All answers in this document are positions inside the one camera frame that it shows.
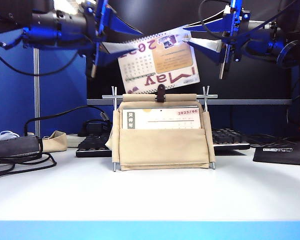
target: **metal frame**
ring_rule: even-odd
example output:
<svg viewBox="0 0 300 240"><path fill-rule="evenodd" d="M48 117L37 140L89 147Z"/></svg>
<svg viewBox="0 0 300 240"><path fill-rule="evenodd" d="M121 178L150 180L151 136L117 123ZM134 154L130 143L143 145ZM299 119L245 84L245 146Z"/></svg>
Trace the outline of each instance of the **metal frame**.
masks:
<svg viewBox="0 0 300 240"><path fill-rule="evenodd" d="M39 49L33 49L33 73L38 75L40 73L40 60L39 60ZM33 77L33 89L34 89L34 117L40 117L40 77ZM34 122L35 135L40 137L41 126L40 121Z"/></svg>
<svg viewBox="0 0 300 240"><path fill-rule="evenodd" d="M87 99L88 105L111 106L113 104L112 95L102 95L103 99ZM122 102L122 96L116 96L117 103ZM203 99L198 100L202 105L205 104ZM209 105L291 105L291 99L211 99L208 98Z"/></svg>
<svg viewBox="0 0 300 240"><path fill-rule="evenodd" d="M210 86L207 86L207 88L202 87L203 90L203 95L197 95L197 99L201 99L203 101L203 111L207 112L208 111L208 99L217 99L218 95L217 94L209 94L209 89ZM117 87L116 86L111 86L111 91L112 91L112 95L102 95L102 98L104 100L112 100L112 104L113 104L113 109L117 110L118 108L118 100L120 100L119 103L122 102L123 96L122 95L117 95ZM212 162L212 169L215 170L216 169L216 163ZM117 171L117 163L114 162L113 163L113 171L116 172Z"/></svg>

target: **calendar photo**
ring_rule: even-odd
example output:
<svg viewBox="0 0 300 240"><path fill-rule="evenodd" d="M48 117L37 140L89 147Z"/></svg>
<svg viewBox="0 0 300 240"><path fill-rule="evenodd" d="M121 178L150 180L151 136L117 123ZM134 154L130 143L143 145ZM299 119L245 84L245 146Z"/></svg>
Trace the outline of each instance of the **calendar photo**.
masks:
<svg viewBox="0 0 300 240"><path fill-rule="evenodd" d="M178 27L130 41L136 50L118 58L125 92L150 94L200 82L194 49L183 39L191 33Z"/></svg>

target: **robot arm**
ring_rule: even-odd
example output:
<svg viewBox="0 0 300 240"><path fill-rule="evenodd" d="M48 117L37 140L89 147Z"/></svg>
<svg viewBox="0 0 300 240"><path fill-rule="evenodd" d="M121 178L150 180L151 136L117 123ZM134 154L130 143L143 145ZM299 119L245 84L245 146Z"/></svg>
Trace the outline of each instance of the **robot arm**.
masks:
<svg viewBox="0 0 300 240"><path fill-rule="evenodd" d="M42 50L78 50L92 62L102 66L136 48L131 44L105 42L104 28L116 32L141 35L122 21L108 0L86 0L77 14L54 9L53 0L0 0L0 33L23 29L12 44L0 42L9 49L23 41L25 47Z"/></svg>
<svg viewBox="0 0 300 240"><path fill-rule="evenodd" d="M203 4L210 1L202 1L199 13ZM282 0L280 11L268 21L250 20L251 12L242 8L242 0L227 3L216 15L207 19L200 17L201 21L185 27L192 32L208 32L218 39L190 38L185 42L221 64L220 79L229 70L232 56L234 62L240 62L242 55L246 55L262 57L283 68L300 65L300 0Z"/></svg>

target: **beige fabric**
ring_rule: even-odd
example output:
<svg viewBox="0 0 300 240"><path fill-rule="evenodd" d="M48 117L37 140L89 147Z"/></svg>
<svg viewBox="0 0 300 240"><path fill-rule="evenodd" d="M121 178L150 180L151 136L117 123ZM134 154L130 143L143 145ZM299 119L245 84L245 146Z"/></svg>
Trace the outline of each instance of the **beige fabric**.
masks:
<svg viewBox="0 0 300 240"><path fill-rule="evenodd" d="M62 131L54 131L49 138L42 139L43 152L53 153L67 150L67 135Z"/></svg>
<svg viewBox="0 0 300 240"><path fill-rule="evenodd" d="M166 100L171 100L166 102L155 102L153 97L146 97L149 94L126 95L129 97L124 97L119 108L113 112L113 127L106 143L112 150L112 162L120 163L121 170L209 168L209 163L216 161L209 113L203 112L202 105L195 100L196 94L166 95ZM198 106L201 128L122 129L123 109L176 106Z"/></svg>
<svg viewBox="0 0 300 240"><path fill-rule="evenodd" d="M196 101L197 94L166 94L166 102Z"/></svg>
<svg viewBox="0 0 300 240"><path fill-rule="evenodd" d="M112 152L112 162L120 163L119 158L119 112L113 111L112 130L105 146Z"/></svg>
<svg viewBox="0 0 300 240"><path fill-rule="evenodd" d="M207 111L203 112L202 118L203 118L203 122L204 122L206 142L208 145L209 160L210 160L210 163L212 163L212 162L216 161L216 155L215 155L215 149L214 149L214 142L212 139L212 128L211 128L209 112L207 112Z"/></svg>
<svg viewBox="0 0 300 240"><path fill-rule="evenodd" d="M123 94L123 102L154 102L156 99L155 94Z"/></svg>

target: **desk surface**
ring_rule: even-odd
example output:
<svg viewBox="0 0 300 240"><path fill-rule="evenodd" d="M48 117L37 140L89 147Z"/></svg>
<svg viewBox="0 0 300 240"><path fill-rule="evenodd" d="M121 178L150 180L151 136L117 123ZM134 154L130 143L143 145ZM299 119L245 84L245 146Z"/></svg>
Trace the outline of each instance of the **desk surface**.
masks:
<svg viewBox="0 0 300 240"><path fill-rule="evenodd" d="M53 153L57 166L0 178L0 220L300 220L300 166L217 156L216 170L112 171L110 158Z"/></svg>

